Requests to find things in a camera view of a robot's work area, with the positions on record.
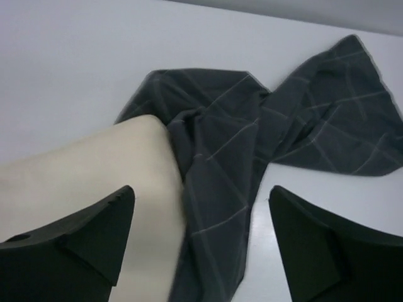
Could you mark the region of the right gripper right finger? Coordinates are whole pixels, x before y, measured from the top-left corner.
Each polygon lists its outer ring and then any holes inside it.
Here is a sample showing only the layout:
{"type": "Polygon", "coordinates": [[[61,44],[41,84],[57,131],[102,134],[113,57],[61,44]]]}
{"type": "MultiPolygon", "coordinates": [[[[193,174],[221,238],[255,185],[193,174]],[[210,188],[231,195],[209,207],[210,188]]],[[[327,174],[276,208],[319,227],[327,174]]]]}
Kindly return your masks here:
{"type": "Polygon", "coordinates": [[[271,190],[269,207],[292,301],[402,301],[402,237],[281,186],[271,190]]]}

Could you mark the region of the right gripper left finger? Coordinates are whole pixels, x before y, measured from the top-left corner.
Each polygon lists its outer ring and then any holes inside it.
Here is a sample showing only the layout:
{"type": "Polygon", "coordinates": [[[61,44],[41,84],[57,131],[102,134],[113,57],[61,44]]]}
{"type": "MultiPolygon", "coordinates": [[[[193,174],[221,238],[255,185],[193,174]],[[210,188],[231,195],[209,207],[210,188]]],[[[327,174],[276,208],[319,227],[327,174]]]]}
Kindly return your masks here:
{"type": "Polygon", "coordinates": [[[130,186],[1,243],[1,301],[108,301],[135,208],[130,186]]]}

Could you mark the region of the cream pillow with bear print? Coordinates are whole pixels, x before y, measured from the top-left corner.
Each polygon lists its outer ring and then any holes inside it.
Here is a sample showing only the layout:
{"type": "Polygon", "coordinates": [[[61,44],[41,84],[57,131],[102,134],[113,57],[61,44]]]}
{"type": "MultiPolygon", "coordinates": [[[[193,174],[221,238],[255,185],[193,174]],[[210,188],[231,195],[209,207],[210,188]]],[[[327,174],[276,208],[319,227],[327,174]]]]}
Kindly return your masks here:
{"type": "Polygon", "coordinates": [[[128,185],[132,226],[112,301],[167,301],[185,233],[183,185],[162,122],[131,118],[1,167],[1,239],[75,213],[128,185]]]}

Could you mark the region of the dark plaid pillowcase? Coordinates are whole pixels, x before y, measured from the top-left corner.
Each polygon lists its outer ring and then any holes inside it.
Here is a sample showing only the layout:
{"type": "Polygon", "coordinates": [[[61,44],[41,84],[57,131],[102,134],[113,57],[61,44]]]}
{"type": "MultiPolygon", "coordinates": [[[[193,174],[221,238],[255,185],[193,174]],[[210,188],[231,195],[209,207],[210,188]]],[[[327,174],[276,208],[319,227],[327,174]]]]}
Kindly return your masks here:
{"type": "Polygon", "coordinates": [[[274,91],[244,71],[152,71],[118,122],[141,115],[167,127],[184,182],[186,235],[171,301],[233,298],[268,164],[354,176],[402,167],[402,118],[356,35],[274,91]]]}

